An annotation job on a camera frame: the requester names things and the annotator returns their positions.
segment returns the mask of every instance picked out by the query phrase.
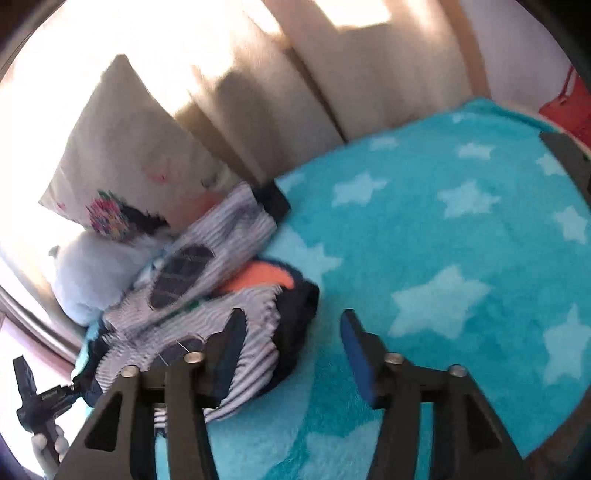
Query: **bed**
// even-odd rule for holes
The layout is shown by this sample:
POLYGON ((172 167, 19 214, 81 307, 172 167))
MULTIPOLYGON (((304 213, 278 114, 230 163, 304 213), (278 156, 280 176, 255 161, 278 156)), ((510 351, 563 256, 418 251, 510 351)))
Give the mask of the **bed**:
POLYGON ((381 413, 357 394, 345 308, 417 365, 465 365, 523 456, 552 434, 591 380, 591 215, 539 139, 553 130, 478 99, 277 181, 292 211, 261 257, 315 282, 320 307, 296 371, 208 425, 220 479, 365 477, 381 413))

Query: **hand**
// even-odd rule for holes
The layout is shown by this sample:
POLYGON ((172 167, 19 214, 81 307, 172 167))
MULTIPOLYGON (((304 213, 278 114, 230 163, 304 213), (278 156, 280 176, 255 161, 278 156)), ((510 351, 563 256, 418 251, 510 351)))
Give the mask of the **hand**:
MULTIPOLYGON (((56 432, 58 436, 54 444, 54 447, 56 448, 56 452, 60 456, 61 462, 61 460, 64 458, 64 455, 68 451, 70 445, 64 437, 64 431, 61 429, 59 425, 56 425, 56 432)), ((39 465, 41 465, 41 468, 45 473, 45 476, 51 480, 53 476, 56 474, 56 472, 55 467, 49 464, 43 455, 43 450, 47 447, 47 439, 45 435, 43 435, 42 433, 34 435, 31 438, 31 445, 33 446, 33 453, 35 454, 37 462, 39 462, 39 465)))

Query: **screw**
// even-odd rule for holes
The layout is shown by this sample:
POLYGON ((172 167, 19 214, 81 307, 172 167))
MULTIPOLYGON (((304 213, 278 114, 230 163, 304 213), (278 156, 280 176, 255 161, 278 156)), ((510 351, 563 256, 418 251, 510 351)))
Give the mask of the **screw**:
POLYGON ((139 368, 135 365, 127 365, 121 369, 121 376, 125 378, 135 377, 139 373, 139 368))
POLYGON ((404 363, 404 357, 401 353, 386 353, 384 362, 390 365, 402 365, 404 363))
POLYGON ((449 374, 453 375, 454 377, 465 377, 468 374, 466 367, 461 365, 452 365, 448 371, 449 374))
POLYGON ((184 356, 184 360, 188 364, 200 364, 204 359, 205 354, 203 352, 189 352, 184 356))

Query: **white star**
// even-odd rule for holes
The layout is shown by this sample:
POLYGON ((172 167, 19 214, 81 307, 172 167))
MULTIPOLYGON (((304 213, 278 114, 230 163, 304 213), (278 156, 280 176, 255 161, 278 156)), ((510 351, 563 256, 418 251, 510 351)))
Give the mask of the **white star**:
POLYGON ((287 195, 289 191, 299 185, 306 179, 306 176, 300 171, 294 171, 287 175, 282 176, 280 179, 277 180, 277 186, 281 189, 281 191, 287 195))
POLYGON ((460 145, 457 149, 457 156, 460 158, 480 158, 481 160, 490 160, 491 152, 495 147, 479 145, 471 142, 466 145, 460 145))
POLYGON ((463 112, 456 112, 452 113, 452 122, 454 124, 458 124, 464 120, 476 118, 476 115, 473 113, 463 113, 463 112))
POLYGON ((399 145, 400 142, 398 142, 398 140, 396 140, 394 137, 380 137, 374 138, 369 142, 369 149, 371 151, 388 150, 396 148, 399 145))
POLYGON ((566 207, 562 212, 556 212, 552 218, 562 227, 562 236, 565 240, 574 240, 581 245, 587 243, 585 229, 588 221, 581 217, 573 206, 566 207))
POLYGON ((300 480, 365 478, 375 450, 380 421, 360 425, 346 437, 309 433, 310 457, 300 469, 300 480))
POLYGON ((327 257, 324 245, 308 248, 302 238, 289 226, 284 225, 273 237, 263 257, 277 258, 297 268, 303 276, 316 283, 322 290, 322 275, 338 268, 342 258, 327 257))
POLYGON ((367 205, 374 194, 374 190, 382 190, 387 184, 387 180, 372 180, 368 172, 361 173, 351 181, 338 183, 334 186, 333 193, 335 197, 332 206, 336 207, 353 202, 367 205))
POLYGON ((400 312, 388 333, 402 336, 431 329, 453 340, 473 316, 470 307, 490 290, 490 286, 478 280, 464 280, 458 266, 447 267, 424 285, 392 294, 400 312))
POLYGON ((501 197, 480 192, 476 180, 466 181, 456 189, 442 190, 437 198, 447 205, 444 218, 457 218, 465 213, 490 213, 491 206, 501 201, 501 197))
POLYGON ((545 385, 555 383, 562 375, 580 380, 583 352, 590 338, 591 327, 581 323, 579 307, 573 303, 566 322, 544 332, 544 343, 550 356, 544 371, 545 385))
POLYGON ((561 177, 567 175, 560 162, 549 153, 544 154, 535 162, 540 167, 542 167, 542 169, 544 170, 544 175, 546 175, 547 177, 550 175, 560 175, 561 177))

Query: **red object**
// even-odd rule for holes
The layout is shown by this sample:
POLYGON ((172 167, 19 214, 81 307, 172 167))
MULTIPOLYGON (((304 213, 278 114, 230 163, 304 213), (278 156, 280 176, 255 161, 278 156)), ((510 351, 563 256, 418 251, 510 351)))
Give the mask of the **red object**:
POLYGON ((569 74, 560 95, 546 103, 540 109, 540 114, 591 147, 591 94, 573 66, 569 68, 569 74), (566 90, 573 73, 575 75, 573 93, 567 95, 566 90))

